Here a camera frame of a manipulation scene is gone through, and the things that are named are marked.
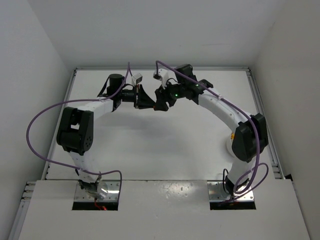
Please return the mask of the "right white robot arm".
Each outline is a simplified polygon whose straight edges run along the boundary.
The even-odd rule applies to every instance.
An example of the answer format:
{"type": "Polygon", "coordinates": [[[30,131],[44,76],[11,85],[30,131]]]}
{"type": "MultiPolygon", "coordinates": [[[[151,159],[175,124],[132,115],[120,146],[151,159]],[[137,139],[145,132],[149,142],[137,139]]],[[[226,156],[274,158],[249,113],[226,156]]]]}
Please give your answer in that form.
{"type": "Polygon", "coordinates": [[[161,82],[155,90],[154,110],[166,112],[178,99],[186,98],[225,123],[231,130],[228,149],[235,159],[222,185],[230,196],[245,193],[261,166],[260,155],[269,144],[265,117],[243,111],[224,98],[210,81],[197,80],[190,64],[172,69],[175,84],[170,83],[169,70],[169,66],[157,67],[153,73],[153,78],[161,82]]]}

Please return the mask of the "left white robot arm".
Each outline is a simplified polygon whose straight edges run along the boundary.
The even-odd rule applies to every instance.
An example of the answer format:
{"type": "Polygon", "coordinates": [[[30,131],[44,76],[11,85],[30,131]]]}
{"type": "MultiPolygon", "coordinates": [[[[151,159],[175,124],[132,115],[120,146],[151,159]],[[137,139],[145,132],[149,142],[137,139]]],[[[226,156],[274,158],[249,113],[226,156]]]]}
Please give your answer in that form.
{"type": "Polygon", "coordinates": [[[102,174],[91,154],[94,142],[94,122],[105,114],[114,112],[122,102],[133,103],[136,109],[153,108],[155,102],[141,84],[143,76],[131,77],[131,89],[123,75],[108,76],[96,101],[80,107],[67,106],[62,112],[56,141],[71,156],[76,166],[79,184],[88,194],[97,197],[103,192],[102,174]]]}

